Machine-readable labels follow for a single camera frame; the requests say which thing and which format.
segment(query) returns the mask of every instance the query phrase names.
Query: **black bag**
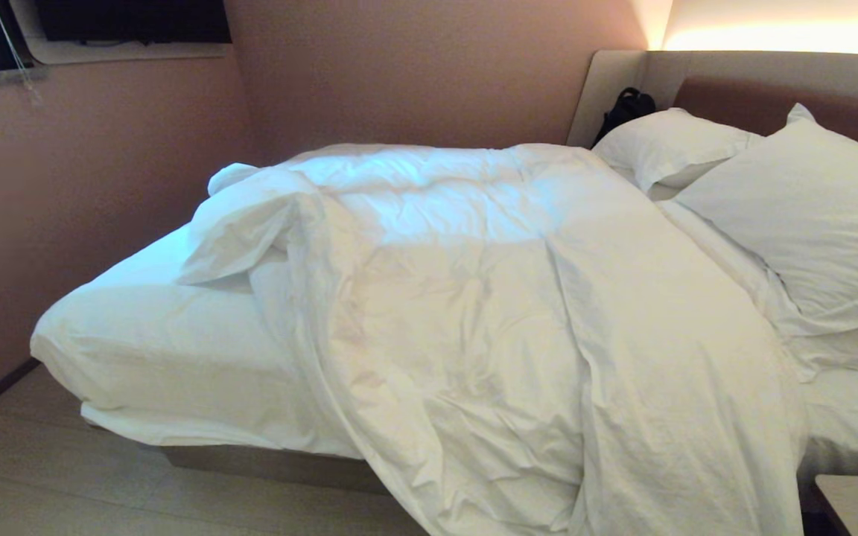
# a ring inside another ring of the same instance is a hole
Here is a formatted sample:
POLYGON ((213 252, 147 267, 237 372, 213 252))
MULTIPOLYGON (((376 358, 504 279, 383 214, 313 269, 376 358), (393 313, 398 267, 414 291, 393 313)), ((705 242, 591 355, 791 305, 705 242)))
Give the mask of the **black bag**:
POLYGON ((643 94, 635 88, 625 88, 617 96, 614 108, 605 114, 605 124, 602 125, 598 137, 595 138, 595 142, 591 146, 598 145, 600 139, 616 126, 624 125, 624 123, 648 115, 648 113, 654 113, 656 109, 654 98, 651 98, 651 95, 643 94))

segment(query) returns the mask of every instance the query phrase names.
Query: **pink wall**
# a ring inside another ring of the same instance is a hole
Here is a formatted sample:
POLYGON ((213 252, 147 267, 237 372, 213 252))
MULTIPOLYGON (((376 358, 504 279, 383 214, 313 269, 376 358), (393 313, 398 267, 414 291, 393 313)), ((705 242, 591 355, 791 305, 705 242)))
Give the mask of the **pink wall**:
POLYGON ((631 0, 227 0, 260 163, 336 142, 563 143, 631 0))
POLYGON ((232 57, 50 68, 35 108, 0 86, 0 379, 61 295, 190 220, 252 159, 232 57))

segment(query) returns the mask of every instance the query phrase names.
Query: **television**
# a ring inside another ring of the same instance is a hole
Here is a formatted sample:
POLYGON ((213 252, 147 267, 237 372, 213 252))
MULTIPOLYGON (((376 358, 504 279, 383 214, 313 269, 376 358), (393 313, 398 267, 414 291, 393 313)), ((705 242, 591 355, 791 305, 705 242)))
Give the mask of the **television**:
POLYGON ((48 41, 229 43, 223 0, 35 0, 48 41))

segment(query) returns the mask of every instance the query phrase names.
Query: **upholstered headboard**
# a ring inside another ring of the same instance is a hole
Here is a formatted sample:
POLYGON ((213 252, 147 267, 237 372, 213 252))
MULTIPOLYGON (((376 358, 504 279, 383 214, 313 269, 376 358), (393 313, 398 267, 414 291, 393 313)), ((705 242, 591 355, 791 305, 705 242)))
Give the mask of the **upholstered headboard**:
POLYGON ((795 103, 813 113, 824 128, 858 141, 858 99, 741 80, 685 78, 674 106, 698 118, 735 126, 759 135, 782 129, 795 103))

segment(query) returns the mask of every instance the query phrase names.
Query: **white duvet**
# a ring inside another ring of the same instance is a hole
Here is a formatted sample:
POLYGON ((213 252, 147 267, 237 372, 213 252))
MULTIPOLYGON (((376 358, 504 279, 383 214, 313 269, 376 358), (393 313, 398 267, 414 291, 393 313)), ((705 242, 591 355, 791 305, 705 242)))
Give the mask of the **white duvet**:
POLYGON ((588 150, 331 147, 190 233, 184 282, 259 299, 289 255, 314 396, 433 535, 801 534, 772 327, 588 150))

